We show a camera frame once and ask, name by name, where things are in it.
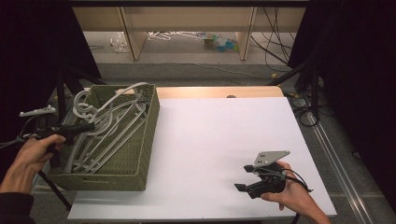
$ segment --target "green plastic basket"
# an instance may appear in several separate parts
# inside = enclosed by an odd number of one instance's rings
[[[90,88],[91,94],[87,97],[85,103],[99,108],[113,97],[117,90],[127,87],[129,86],[92,86]],[[61,167],[49,171],[49,178],[55,184],[68,190],[145,190],[152,141],[160,111],[160,102],[154,85],[138,86],[136,90],[143,92],[143,95],[149,101],[148,110],[146,110],[148,111],[146,122],[137,129],[136,133],[95,174],[63,173],[72,148],[67,147],[61,150]],[[116,106],[134,99],[134,94],[123,94],[113,101],[113,104]],[[106,138],[107,142],[104,142],[101,146],[108,146],[108,143],[122,131],[125,124],[134,118],[135,113],[136,111],[134,110],[128,112],[123,119],[124,122],[120,123],[116,132]]]

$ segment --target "human hand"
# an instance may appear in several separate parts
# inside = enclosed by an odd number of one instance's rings
[[[283,161],[277,161],[283,168],[287,169],[286,175],[296,178],[290,165]],[[286,187],[280,193],[264,193],[261,198],[265,201],[279,203],[279,210],[288,207],[292,211],[307,217],[311,223],[330,223],[328,217],[318,207],[308,191],[299,183],[286,179]]]
[[[30,193],[35,174],[53,156],[52,153],[47,153],[47,148],[51,144],[55,144],[55,149],[60,150],[61,144],[65,140],[58,134],[41,140],[36,140],[33,137],[29,138],[9,167],[0,187],[0,192]]]

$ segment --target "black cable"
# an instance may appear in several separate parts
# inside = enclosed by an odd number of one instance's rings
[[[300,214],[296,213],[296,216],[294,217],[293,221],[291,222],[291,224],[296,224],[298,222],[298,219],[300,219]]]
[[[291,34],[291,33],[289,33],[290,34],[290,36],[291,36],[291,38],[293,39],[293,40],[296,40],[296,38]]]
[[[286,50],[285,50],[285,48],[284,48],[284,45],[282,44],[282,40],[281,40],[281,38],[280,38],[280,33],[279,33],[279,26],[278,26],[278,24],[277,24],[277,12],[278,12],[278,7],[275,7],[275,8],[274,8],[274,10],[275,10],[275,20],[274,20],[274,24],[271,22],[271,19],[270,19],[270,17],[268,16],[268,13],[267,13],[265,7],[264,7],[263,9],[264,9],[265,16],[267,17],[267,20],[270,22],[270,26],[271,26],[271,29],[272,29],[271,37],[272,37],[272,34],[275,34],[277,40],[278,40],[279,43],[280,43],[280,46],[281,46],[283,55],[285,56],[285,59],[288,60],[290,56],[289,56],[289,54],[286,52]]]
[[[275,42],[275,41],[273,41],[273,40],[270,40],[270,39],[264,34],[264,32],[262,32],[262,36],[263,36],[266,40],[270,41],[271,44],[275,44],[275,45],[279,45],[279,46],[281,46],[281,47],[283,47],[283,48],[291,49],[291,47],[289,47],[289,46],[282,45],[282,44],[277,43],[277,42]]]
[[[297,179],[297,178],[294,178],[294,177],[291,177],[291,176],[288,176],[288,175],[285,176],[286,179],[291,180],[291,181],[294,181],[294,182],[297,182],[297,183],[299,183],[301,186],[303,186],[303,188],[306,189],[307,192],[312,192],[312,189],[309,189],[309,188],[308,188],[308,186],[306,185],[305,181],[303,180],[303,178],[302,178],[299,174],[297,174],[296,172],[294,172],[294,171],[291,170],[291,169],[282,169],[282,171],[284,171],[284,170],[285,170],[285,171],[293,172],[293,173],[294,173],[295,175],[297,175],[301,180],[299,180],[299,179]],[[299,214],[299,213],[296,213],[296,215],[295,215],[293,221],[291,222],[291,224],[296,224],[296,223],[298,222],[299,219],[300,219],[300,214]]]
[[[251,36],[251,39],[259,46],[260,49],[263,49],[265,52],[271,54],[274,58],[277,58],[278,60],[280,60],[283,64],[288,64],[288,62],[284,61],[283,59],[279,58],[278,56],[276,56],[273,52],[269,51],[268,49],[265,49],[262,45],[260,45],[256,39],[254,39],[253,36]]]
[[[58,196],[58,198],[62,201],[64,206],[66,206],[66,210],[70,211],[72,209],[72,205],[70,204],[70,202],[68,202],[66,200],[66,198],[58,190],[58,188],[55,186],[55,184],[50,179],[47,178],[47,176],[46,176],[46,174],[44,174],[44,172],[39,171],[38,175],[40,175],[41,178],[43,178],[43,180],[46,181],[46,183],[50,186],[50,188],[53,190],[53,192],[56,194],[56,196]]]
[[[286,50],[285,50],[285,48],[284,48],[284,45],[282,44],[282,40],[281,40],[281,38],[280,38],[279,25],[278,25],[278,23],[277,23],[277,12],[278,12],[278,7],[275,7],[274,31],[275,31],[277,40],[278,40],[279,43],[280,43],[280,46],[281,46],[283,55],[285,56],[285,59],[286,59],[286,60],[289,60],[289,57],[290,57],[290,56],[289,56],[289,54],[286,52]]]

